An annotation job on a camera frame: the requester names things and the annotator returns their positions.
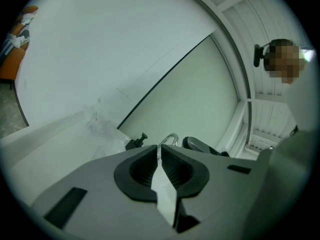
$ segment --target tiled floor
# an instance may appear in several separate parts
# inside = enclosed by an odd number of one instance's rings
[[[21,116],[14,89],[0,83],[0,139],[26,127]]]

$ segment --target metal handle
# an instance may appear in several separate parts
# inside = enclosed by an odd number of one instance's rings
[[[165,137],[165,138],[163,139],[163,141],[161,141],[160,144],[156,147],[156,151],[158,151],[158,150],[160,149],[161,145],[165,144],[170,138],[174,138],[174,139],[173,139],[173,142],[172,142],[172,145],[173,145],[173,146],[176,146],[176,145],[178,144],[178,140],[179,140],[178,135],[175,134],[175,133],[170,133],[170,134],[169,134],[167,137]]]

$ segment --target white cloth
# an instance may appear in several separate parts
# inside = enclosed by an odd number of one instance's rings
[[[26,38],[24,36],[16,37],[13,34],[8,35],[10,42],[15,48],[20,48],[20,46],[25,42]]]
[[[26,13],[23,15],[21,24],[26,25],[32,21],[32,19],[35,17],[35,13]]]

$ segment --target person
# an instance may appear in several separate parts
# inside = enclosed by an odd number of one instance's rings
[[[247,215],[243,239],[261,237],[280,223],[302,199],[314,168],[320,136],[319,68],[315,58],[307,62],[302,55],[292,41],[280,39],[270,43],[264,57],[264,69],[270,77],[290,85],[282,96],[296,127],[275,148],[259,154],[269,155],[268,168]]]
[[[299,46],[291,40],[275,39],[264,55],[264,69],[271,78],[279,78],[283,84],[292,84],[305,69],[307,61]]]

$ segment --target grey plastic surface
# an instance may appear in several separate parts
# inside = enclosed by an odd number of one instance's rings
[[[263,150],[256,161],[208,155],[170,146],[207,166],[203,190],[182,203],[200,223],[176,233],[152,203],[124,195],[113,180],[114,168],[148,147],[136,148],[89,162],[50,187],[34,203],[46,214],[72,187],[88,194],[67,223],[65,231],[83,239],[252,239],[276,223],[299,197],[315,159],[318,132],[298,132],[273,150]],[[249,174],[229,165],[250,168]]]
[[[140,147],[90,161],[43,192],[32,208],[44,216],[72,187],[87,190],[64,231],[88,240],[164,239],[177,232],[155,203],[133,201],[117,187],[114,170],[123,160],[150,148]]]
[[[170,148],[182,151],[181,147]],[[198,196],[182,199],[186,213],[200,222],[212,214],[223,220],[227,214],[237,212],[245,218],[258,194],[270,155],[261,155],[257,161],[253,161],[211,156],[184,148],[183,154],[203,163],[210,172],[209,181]],[[230,165],[250,168],[251,171],[244,174],[227,169]]]

